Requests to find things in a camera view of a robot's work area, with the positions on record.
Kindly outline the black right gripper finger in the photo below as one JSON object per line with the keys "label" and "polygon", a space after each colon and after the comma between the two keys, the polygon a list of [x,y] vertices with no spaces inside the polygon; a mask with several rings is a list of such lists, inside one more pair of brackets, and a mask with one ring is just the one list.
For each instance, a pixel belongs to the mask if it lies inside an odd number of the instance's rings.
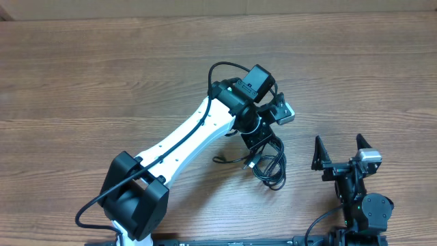
{"label": "black right gripper finger", "polygon": [[315,137],[315,148],[313,160],[311,163],[312,170],[323,170],[327,165],[331,164],[331,159],[327,153],[326,148],[322,142],[320,135]]}
{"label": "black right gripper finger", "polygon": [[365,138],[360,133],[356,136],[356,144],[358,150],[364,148],[371,148],[370,144],[365,140]]}

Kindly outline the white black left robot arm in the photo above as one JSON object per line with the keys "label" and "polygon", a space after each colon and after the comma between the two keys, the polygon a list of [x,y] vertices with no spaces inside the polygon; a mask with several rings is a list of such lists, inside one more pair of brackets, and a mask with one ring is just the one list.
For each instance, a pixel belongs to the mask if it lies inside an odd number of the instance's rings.
{"label": "white black left robot arm", "polygon": [[273,76],[259,65],[247,69],[243,79],[208,81],[197,111],[168,137],[136,156],[121,152],[112,160],[98,204],[112,222],[116,245],[152,245],[174,180],[220,137],[239,134],[249,149],[242,157],[246,166],[273,191],[281,189],[285,150],[270,126],[294,117]]}

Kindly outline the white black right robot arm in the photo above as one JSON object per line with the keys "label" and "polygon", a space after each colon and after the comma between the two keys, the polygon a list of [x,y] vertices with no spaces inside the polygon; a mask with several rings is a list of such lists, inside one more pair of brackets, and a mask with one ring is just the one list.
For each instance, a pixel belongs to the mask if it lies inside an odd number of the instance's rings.
{"label": "white black right robot arm", "polygon": [[379,193],[368,193],[364,179],[375,174],[382,164],[382,155],[372,148],[365,138],[356,136],[357,153],[345,163],[331,161],[322,138],[315,137],[315,150],[311,168],[322,171],[322,180],[335,183],[340,205],[318,217],[307,229],[305,245],[314,245],[309,234],[324,218],[338,211],[343,213],[344,226],[333,228],[324,237],[323,245],[387,245],[381,233],[388,228],[394,203]]}

